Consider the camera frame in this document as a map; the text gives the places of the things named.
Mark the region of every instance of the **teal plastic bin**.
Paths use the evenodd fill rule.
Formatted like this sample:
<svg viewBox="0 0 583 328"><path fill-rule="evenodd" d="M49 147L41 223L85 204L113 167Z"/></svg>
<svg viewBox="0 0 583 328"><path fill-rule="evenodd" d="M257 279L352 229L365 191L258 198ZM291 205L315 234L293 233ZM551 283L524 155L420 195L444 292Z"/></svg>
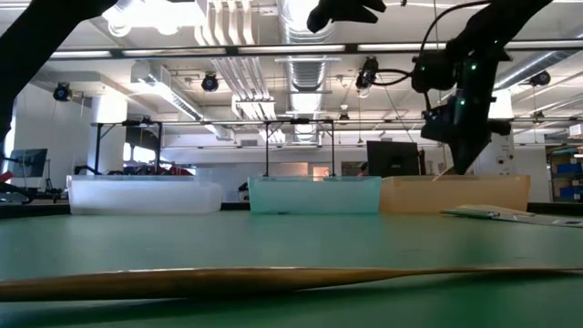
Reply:
<svg viewBox="0 0 583 328"><path fill-rule="evenodd" d="M254 214L376 214L379 177L249 178Z"/></svg>

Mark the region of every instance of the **computer monitor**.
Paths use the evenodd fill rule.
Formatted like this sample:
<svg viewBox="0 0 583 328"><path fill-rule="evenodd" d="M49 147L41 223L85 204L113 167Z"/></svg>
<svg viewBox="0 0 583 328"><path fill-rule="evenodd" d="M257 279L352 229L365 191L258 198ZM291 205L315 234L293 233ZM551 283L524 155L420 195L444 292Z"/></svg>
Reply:
<svg viewBox="0 0 583 328"><path fill-rule="evenodd" d="M367 141L368 175L396 177L419 175L419 151L413 142Z"/></svg>
<svg viewBox="0 0 583 328"><path fill-rule="evenodd" d="M46 153L47 149L15 149L10 155L8 170L14 178L42 178Z"/></svg>

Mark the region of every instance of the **cable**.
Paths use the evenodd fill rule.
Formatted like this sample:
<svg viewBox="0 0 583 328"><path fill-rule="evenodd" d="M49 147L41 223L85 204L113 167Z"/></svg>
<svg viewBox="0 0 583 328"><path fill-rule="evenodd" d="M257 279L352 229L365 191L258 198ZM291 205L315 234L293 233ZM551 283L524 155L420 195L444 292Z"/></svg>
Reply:
<svg viewBox="0 0 583 328"><path fill-rule="evenodd" d="M373 82L372 83L374 86L378 86L378 87L394 86L395 84L399 84L399 83L405 81L407 78L411 77L411 75L412 75L412 72L403 71L402 69L397 69L397 68L379 69L376 73L377 74L378 73L396 73L396 74L404 75L403 77L397 78L395 81L392 81L392 82L387 82L387 83Z"/></svg>
<svg viewBox="0 0 583 328"><path fill-rule="evenodd" d="M401 118L401 114L399 114L399 110L397 109L397 106L394 105L393 98L391 97L389 90L386 87L384 88L384 92L386 93L386 96L389 98L389 102L391 103L391 106L393 107L394 113L397 115L397 118L399 118L399 121L403 125L403 129L407 133L407 136L409 136L409 139L411 140L411 142L415 143L415 141L413 140L413 137L411 136L411 133L409 133L407 126L404 124L403 119Z"/></svg>
<svg viewBox="0 0 583 328"><path fill-rule="evenodd" d="M433 21L433 23L431 23L431 25L427 29L427 32L425 33L425 37L423 38L423 41L421 42L421 48L419 49L419 56L421 56L424 52L425 44L427 43L427 39L429 38L431 31L434 29L435 25L437 25L437 22L439 22L439 20L442 19L445 15L447 15L451 12L454 12L455 10L468 8L471 6L489 5L491 2L492 2L491 0L475 1L475 2L471 2L471 3L455 5L451 8L447 8L443 13L439 14L439 16Z"/></svg>

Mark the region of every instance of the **green table surface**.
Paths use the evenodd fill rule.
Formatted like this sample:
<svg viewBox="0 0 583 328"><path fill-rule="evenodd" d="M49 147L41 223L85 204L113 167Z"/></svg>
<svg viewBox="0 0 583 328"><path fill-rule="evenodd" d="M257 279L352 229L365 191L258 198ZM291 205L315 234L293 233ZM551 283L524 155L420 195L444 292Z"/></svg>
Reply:
<svg viewBox="0 0 583 328"><path fill-rule="evenodd" d="M442 217L0 221L0 279L191 267L583 266L583 231ZM583 276L441 275L230 301L0 304L0 327L579 327Z"/></svg>

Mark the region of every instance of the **ceiling beam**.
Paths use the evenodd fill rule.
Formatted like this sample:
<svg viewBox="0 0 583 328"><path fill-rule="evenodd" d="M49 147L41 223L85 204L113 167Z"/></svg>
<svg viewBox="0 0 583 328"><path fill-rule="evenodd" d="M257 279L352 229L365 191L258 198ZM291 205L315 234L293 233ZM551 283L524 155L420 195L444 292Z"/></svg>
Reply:
<svg viewBox="0 0 583 328"><path fill-rule="evenodd" d="M444 44L427 43L425 49L443 48ZM419 42L387 44L296 44L255 46L182 46L159 48L93 48L56 51L50 60L119 60L161 58L216 58L234 56L302 56L302 55L371 55L417 54ZM583 50L583 40L516 40L506 45L507 51Z"/></svg>

